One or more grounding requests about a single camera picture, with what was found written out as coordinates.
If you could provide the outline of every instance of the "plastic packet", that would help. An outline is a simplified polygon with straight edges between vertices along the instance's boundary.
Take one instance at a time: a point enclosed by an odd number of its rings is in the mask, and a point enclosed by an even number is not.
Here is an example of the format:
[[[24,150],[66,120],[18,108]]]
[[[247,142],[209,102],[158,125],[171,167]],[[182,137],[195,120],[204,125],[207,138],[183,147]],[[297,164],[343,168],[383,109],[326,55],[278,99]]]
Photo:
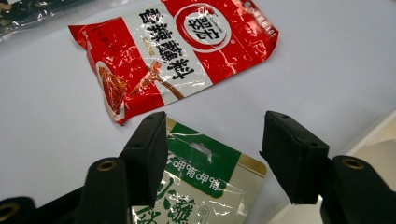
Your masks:
[[[277,41],[276,28],[250,0],[162,0],[69,28],[119,124],[265,61]]]
[[[169,156],[157,202],[133,207],[134,224],[243,223],[265,165],[172,119],[166,126]]]
[[[45,21],[65,19],[62,15],[66,13],[73,14],[74,20],[78,16],[83,19],[89,13],[132,1],[134,0],[0,0],[0,37],[36,29],[38,24]]]

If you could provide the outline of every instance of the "white and green packet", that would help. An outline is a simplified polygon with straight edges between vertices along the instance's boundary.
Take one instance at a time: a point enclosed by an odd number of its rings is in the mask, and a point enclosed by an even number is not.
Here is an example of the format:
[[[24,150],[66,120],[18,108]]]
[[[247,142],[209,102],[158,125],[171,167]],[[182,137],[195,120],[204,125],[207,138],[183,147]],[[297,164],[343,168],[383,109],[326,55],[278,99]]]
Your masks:
[[[168,161],[154,209],[134,206],[134,224],[242,224],[265,165],[167,118]]]

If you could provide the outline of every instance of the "red packet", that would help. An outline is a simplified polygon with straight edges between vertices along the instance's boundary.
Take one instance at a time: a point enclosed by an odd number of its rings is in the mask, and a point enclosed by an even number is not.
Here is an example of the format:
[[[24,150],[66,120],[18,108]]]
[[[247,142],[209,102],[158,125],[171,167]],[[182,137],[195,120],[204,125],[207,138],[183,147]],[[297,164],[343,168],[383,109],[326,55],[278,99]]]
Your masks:
[[[253,2],[240,0],[162,0],[69,29],[119,124],[265,61],[278,35]]]

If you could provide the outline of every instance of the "food image on packet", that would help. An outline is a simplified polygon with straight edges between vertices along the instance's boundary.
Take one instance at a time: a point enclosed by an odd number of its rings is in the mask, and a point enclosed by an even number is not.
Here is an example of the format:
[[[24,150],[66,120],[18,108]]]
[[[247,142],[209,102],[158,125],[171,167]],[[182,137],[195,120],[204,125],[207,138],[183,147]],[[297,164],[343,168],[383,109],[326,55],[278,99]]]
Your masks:
[[[262,186],[263,163],[167,118],[168,162],[155,207],[134,224],[242,224]]]
[[[250,0],[162,0],[69,29],[119,124],[265,61],[278,35]]]

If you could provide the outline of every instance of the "white table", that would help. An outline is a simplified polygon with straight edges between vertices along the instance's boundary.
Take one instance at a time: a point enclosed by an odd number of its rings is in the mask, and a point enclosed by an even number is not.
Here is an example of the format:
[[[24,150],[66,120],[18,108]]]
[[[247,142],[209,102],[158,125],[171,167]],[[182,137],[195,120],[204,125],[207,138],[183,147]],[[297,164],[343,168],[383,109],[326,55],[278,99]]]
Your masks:
[[[145,3],[64,21],[103,21]],[[396,2],[255,3],[279,30],[271,58],[158,110],[261,161],[264,114],[275,110],[326,142],[330,157],[346,154],[396,107]],[[94,161],[118,156],[152,111],[123,127],[111,121],[85,52],[66,26],[36,29],[43,32],[0,43],[0,200],[25,195],[39,206],[82,186]],[[288,202],[269,172],[247,223]]]

